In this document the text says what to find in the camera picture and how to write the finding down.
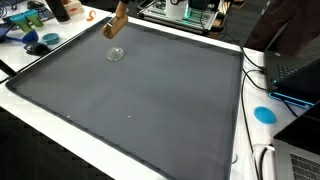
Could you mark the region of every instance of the green object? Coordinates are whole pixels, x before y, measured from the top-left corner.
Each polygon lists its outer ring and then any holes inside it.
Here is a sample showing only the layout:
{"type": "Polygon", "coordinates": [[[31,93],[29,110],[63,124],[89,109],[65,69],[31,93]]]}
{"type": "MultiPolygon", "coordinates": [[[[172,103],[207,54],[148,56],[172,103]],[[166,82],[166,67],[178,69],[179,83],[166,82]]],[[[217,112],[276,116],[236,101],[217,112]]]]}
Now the green object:
{"type": "Polygon", "coordinates": [[[23,13],[26,18],[32,22],[32,24],[34,24],[36,27],[42,27],[43,23],[38,15],[38,12],[36,10],[28,10],[26,12],[23,13]]]}
{"type": "Polygon", "coordinates": [[[44,45],[53,45],[59,42],[59,35],[57,33],[49,33],[42,37],[42,41],[40,43],[44,45]]]}
{"type": "Polygon", "coordinates": [[[28,20],[23,14],[11,16],[10,20],[14,22],[17,26],[19,26],[19,28],[25,33],[28,33],[32,30],[28,20]]]}

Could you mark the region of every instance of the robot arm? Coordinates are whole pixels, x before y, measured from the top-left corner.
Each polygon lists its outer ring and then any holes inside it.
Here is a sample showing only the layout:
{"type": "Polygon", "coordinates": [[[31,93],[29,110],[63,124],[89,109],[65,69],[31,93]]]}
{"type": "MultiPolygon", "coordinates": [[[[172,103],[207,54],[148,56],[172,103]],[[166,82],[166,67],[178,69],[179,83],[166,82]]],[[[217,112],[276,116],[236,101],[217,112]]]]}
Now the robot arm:
{"type": "Polygon", "coordinates": [[[102,27],[101,32],[106,38],[112,39],[128,22],[128,15],[126,12],[129,1],[130,0],[120,0],[115,17],[102,27]]]}

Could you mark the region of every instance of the cable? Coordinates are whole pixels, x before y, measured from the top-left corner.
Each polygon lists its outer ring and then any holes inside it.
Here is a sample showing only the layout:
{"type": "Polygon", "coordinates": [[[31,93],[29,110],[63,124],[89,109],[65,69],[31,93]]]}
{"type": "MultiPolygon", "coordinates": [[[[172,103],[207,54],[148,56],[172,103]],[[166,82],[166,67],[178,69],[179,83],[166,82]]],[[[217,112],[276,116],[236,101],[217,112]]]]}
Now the cable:
{"type": "MultiPolygon", "coordinates": [[[[244,122],[245,122],[246,130],[247,130],[247,136],[248,136],[248,140],[249,140],[251,152],[254,153],[253,145],[252,145],[252,141],[251,141],[251,137],[250,137],[250,131],[249,131],[249,126],[248,126],[248,121],[247,121],[246,110],[245,110],[245,107],[244,107],[244,99],[243,99],[244,83],[245,83],[246,77],[248,76],[248,74],[249,74],[250,72],[262,72],[262,71],[261,71],[261,70],[250,70],[250,71],[248,71],[248,72],[245,72],[245,75],[244,75],[243,80],[242,80],[241,93],[240,93],[240,95],[241,95],[241,105],[242,105],[243,117],[244,117],[244,122]]],[[[257,175],[257,177],[259,178],[259,173],[258,173],[258,168],[257,168],[257,163],[256,163],[256,161],[254,161],[254,165],[255,165],[256,175],[257,175]]]]}
{"type": "Polygon", "coordinates": [[[12,10],[17,10],[18,9],[17,4],[10,4],[9,2],[7,2],[5,0],[0,0],[0,2],[10,6],[12,10]]]}
{"type": "Polygon", "coordinates": [[[5,17],[8,13],[7,8],[0,3],[0,17],[5,17]]]}
{"type": "Polygon", "coordinates": [[[260,160],[259,160],[259,172],[260,172],[260,176],[259,176],[259,180],[263,180],[263,170],[262,170],[262,166],[263,166],[263,159],[264,159],[264,155],[266,154],[268,148],[265,147],[260,155],[260,160]]]}
{"type": "MultiPolygon", "coordinates": [[[[249,80],[251,81],[251,83],[252,83],[256,88],[258,88],[258,89],[260,89],[260,90],[262,90],[262,91],[268,92],[268,90],[266,90],[266,89],[258,86],[258,85],[251,79],[251,77],[248,75],[248,73],[247,73],[244,69],[242,69],[242,71],[246,74],[246,76],[249,78],[249,80]]],[[[262,72],[262,71],[260,71],[260,70],[252,70],[252,71],[264,73],[264,72],[262,72]]]]}
{"type": "Polygon", "coordinates": [[[289,111],[292,113],[292,115],[294,115],[296,118],[299,117],[293,110],[292,108],[289,106],[289,104],[286,102],[286,101],[282,101],[286,106],[287,108],[289,109],[289,111]]]}
{"type": "Polygon", "coordinates": [[[241,52],[243,53],[243,55],[247,58],[247,60],[252,64],[254,65],[255,67],[261,69],[262,71],[266,71],[266,68],[265,67],[262,67],[262,66],[258,66],[257,64],[255,64],[253,61],[251,61],[251,59],[247,56],[247,54],[244,52],[244,49],[243,47],[235,40],[235,38],[233,38],[230,34],[226,34],[227,36],[229,36],[239,47],[240,47],[240,50],[241,52]]]}
{"type": "Polygon", "coordinates": [[[0,84],[4,83],[7,80],[8,80],[8,78],[5,78],[4,80],[0,81],[0,84]]]}

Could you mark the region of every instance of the teal cap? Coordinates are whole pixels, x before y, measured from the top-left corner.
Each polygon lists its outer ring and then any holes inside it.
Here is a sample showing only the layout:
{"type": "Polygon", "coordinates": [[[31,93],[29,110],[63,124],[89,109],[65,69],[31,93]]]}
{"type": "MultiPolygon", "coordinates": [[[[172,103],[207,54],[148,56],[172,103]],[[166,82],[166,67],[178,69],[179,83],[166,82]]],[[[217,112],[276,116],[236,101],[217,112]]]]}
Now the teal cap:
{"type": "Polygon", "coordinates": [[[24,12],[23,14],[24,14],[25,16],[32,16],[32,15],[37,14],[37,13],[38,13],[38,12],[37,12],[36,10],[31,9],[31,10],[28,10],[28,11],[24,12]]]}
{"type": "Polygon", "coordinates": [[[24,19],[26,19],[26,17],[23,14],[17,14],[17,15],[14,15],[14,16],[10,17],[10,20],[13,21],[13,22],[19,22],[19,21],[22,21],[24,19]]]}

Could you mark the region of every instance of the laptop keyboard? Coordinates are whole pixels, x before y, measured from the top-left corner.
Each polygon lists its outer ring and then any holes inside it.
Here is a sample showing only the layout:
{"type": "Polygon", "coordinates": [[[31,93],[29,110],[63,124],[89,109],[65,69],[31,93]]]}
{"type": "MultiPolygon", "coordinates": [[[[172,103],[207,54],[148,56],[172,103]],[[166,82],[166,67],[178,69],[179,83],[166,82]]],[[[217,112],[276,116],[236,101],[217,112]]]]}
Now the laptop keyboard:
{"type": "Polygon", "coordinates": [[[320,180],[320,164],[295,154],[290,155],[295,180],[320,180]]]}
{"type": "Polygon", "coordinates": [[[281,79],[289,76],[290,74],[293,74],[297,71],[297,69],[289,68],[283,65],[278,64],[278,70],[279,70],[279,76],[281,79]]]}

